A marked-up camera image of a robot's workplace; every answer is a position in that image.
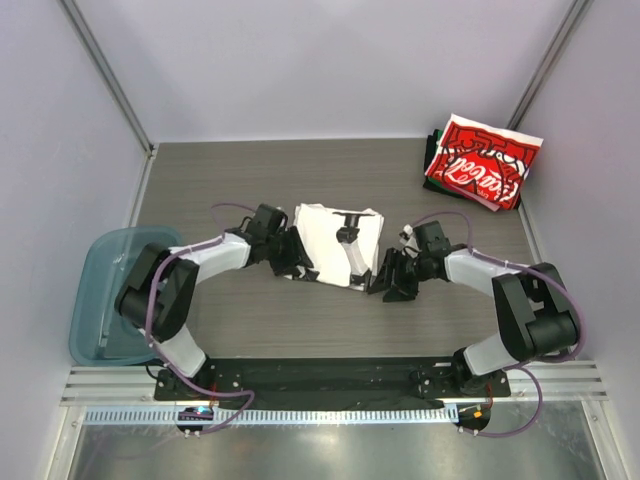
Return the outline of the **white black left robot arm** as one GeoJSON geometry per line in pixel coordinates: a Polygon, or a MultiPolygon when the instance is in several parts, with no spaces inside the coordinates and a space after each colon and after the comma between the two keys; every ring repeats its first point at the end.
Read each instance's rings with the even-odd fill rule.
{"type": "Polygon", "coordinates": [[[114,302],[115,311],[178,377],[190,398],[205,397],[213,385],[208,357],[186,322],[196,287],[222,273],[263,261],[276,276],[298,277],[314,268],[298,228],[282,210],[261,204],[237,227],[183,247],[147,244],[137,257],[114,302]]]}

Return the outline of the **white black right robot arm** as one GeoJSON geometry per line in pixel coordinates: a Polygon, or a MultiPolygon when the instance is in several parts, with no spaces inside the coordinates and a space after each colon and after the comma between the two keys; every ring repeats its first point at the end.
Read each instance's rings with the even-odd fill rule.
{"type": "Polygon", "coordinates": [[[561,363],[580,352],[582,315],[554,265],[520,265],[452,244],[437,221],[405,226],[401,240],[402,248],[386,251],[368,293],[380,293],[386,302],[412,301],[420,283],[439,279],[494,301],[497,333],[450,359],[451,383],[460,394],[479,394],[505,369],[561,363]]]}

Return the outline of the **white t-shirt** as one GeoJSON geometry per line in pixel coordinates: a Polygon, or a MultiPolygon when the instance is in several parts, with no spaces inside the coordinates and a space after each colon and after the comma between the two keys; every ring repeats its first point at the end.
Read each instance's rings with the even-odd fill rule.
{"type": "Polygon", "coordinates": [[[294,226],[312,265],[298,266],[290,279],[367,289],[378,269],[382,214],[302,203],[295,209],[294,226]]]}

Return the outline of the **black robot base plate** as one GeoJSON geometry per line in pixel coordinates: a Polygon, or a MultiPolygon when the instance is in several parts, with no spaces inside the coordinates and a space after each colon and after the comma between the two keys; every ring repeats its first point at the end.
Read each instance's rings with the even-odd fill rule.
{"type": "Polygon", "coordinates": [[[194,382],[252,390],[257,410],[382,411],[438,408],[446,399],[507,398],[502,370],[471,377],[452,357],[212,359],[194,382]]]}

